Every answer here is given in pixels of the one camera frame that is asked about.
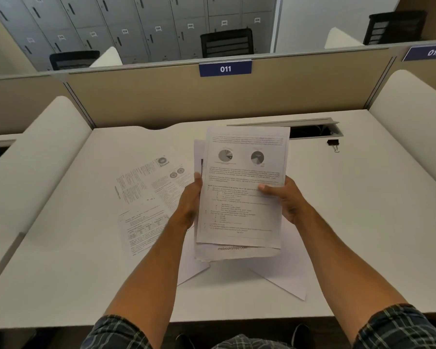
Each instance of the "shoe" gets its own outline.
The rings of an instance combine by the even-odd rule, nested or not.
[[[315,349],[315,341],[310,328],[303,323],[297,325],[292,334],[291,346],[296,349]]]
[[[195,349],[195,346],[188,336],[181,333],[176,337],[174,349]]]

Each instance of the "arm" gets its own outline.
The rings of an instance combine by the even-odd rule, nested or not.
[[[105,311],[105,315],[124,317],[139,327],[155,349],[160,348],[170,322],[184,237],[198,211],[202,178],[199,173],[194,178],[157,242]]]
[[[351,343],[375,313],[391,305],[407,303],[393,286],[339,239],[303,198],[294,180],[286,177],[284,187],[260,185],[258,188],[281,198],[283,215],[296,225],[323,295]]]

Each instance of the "pie chart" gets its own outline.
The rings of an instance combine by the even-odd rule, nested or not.
[[[263,156],[263,153],[259,151],[253,152],[252,155],[250,156],[250,160],[252,160],[252,163],[257,165],[262,164],[264,159],[265,157]]]
[[[223,149],[220,153],[218,153],[218,158],[221,161],[228,162],[231,159],[233,159],[233,152],[231,152],[227,149]]]

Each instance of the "left hand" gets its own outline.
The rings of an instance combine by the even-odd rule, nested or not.
[[[189,229],[194,222],[198,212],[199,195],[202,189],[202,176],[200,173],[194,173],[194,182],[187,185],[179,199],[178,208],[173,213],[171,219],[183,223],[186,229]]]

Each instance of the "black chair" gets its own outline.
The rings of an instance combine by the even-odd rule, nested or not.
[[[50,55],[50,63],[55,71],[89,67],[100,57],[97,50],[59,52]]]
[[[252,29],[234,29],[202,34],[203,58],[253,54]]]
[[[391,44],[421,40],[425,11],[400,11],[370,15],[364,44]]]

